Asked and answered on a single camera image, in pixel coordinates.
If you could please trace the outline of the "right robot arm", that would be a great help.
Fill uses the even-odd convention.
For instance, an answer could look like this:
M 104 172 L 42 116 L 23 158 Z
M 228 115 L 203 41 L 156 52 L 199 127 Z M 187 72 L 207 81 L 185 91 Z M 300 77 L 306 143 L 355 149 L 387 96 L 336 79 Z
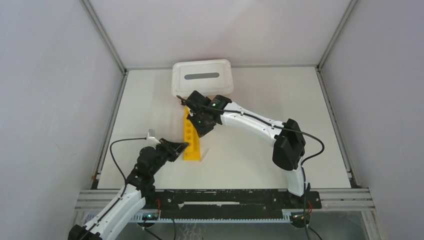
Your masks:
M 268 143 L 273 149 L 273 163 L 285 172 L 289 203 L 295 208 L 302 208 L 308 203 L 308 182 L 301 164 L 306 141 L 295 120 L 290 118 L 282 122 L 266 118 L 241 107 L 228 97 L 216 95 L 210 99 L 196 90 L 187 98 L 179 99 L 183 106 L 188 107 L 187 120 L 200 138 L 216 125 L 223 125 L 239 128 Z

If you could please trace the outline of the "yellow test tube rack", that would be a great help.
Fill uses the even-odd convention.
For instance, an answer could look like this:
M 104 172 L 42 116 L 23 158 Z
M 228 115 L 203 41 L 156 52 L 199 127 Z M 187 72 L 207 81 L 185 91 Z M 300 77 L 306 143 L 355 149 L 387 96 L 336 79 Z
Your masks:
M 188 117 L 190 117 L 190 111 L 189 108 L 185 106 L 183 116 L 183 140 L 188 143 L 188 147 L 184 150 L 182 159 L 184 161 L 201 161 L 199 136 Z

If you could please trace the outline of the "clear tube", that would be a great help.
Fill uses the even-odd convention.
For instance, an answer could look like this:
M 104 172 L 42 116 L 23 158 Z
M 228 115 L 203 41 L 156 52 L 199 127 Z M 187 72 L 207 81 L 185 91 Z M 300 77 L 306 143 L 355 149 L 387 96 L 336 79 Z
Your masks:
M 202 162 L 204 159 L 205 159 L 205 157 L 206 157 L 206 155 L 208 154 L 208 152 L 210 151 L 210 149 L 209 148 L 207 148 L 201 155 L 200 155 L 200 161 Z

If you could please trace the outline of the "translucent white bin lid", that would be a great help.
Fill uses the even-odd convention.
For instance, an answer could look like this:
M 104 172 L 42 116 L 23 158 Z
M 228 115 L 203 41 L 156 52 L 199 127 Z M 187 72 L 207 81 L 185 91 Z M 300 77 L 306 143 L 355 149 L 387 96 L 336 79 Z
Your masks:
M 171 94 L 188 97 L 228 95 L 234 90 L 231 63 L 226 59 L 178 62 L 172 67 Z

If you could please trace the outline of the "pink plastic storage bin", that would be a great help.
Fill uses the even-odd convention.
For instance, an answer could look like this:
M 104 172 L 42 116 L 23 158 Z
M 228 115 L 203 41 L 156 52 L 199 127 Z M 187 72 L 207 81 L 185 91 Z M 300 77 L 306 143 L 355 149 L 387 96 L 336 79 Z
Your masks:
M 231 103 L 232 100 L 224 95 L 216 95 L 214 100 L 219 104 L 228 104 Z

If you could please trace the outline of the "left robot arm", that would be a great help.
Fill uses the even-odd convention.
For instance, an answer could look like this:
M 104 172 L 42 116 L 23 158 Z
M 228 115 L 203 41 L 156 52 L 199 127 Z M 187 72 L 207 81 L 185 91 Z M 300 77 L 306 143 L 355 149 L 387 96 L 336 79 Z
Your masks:
M 187 142 L 172 142 L 164 138 L 139 151 L 136 164 L 125 177 L 123 187 L 115 197 L 84 225 L 74 225 L 69 240 L 114 240 L 131 218 L 142 208 L 158 203 L 155 174 L 168 162 L 175 162 L 189 146 Z

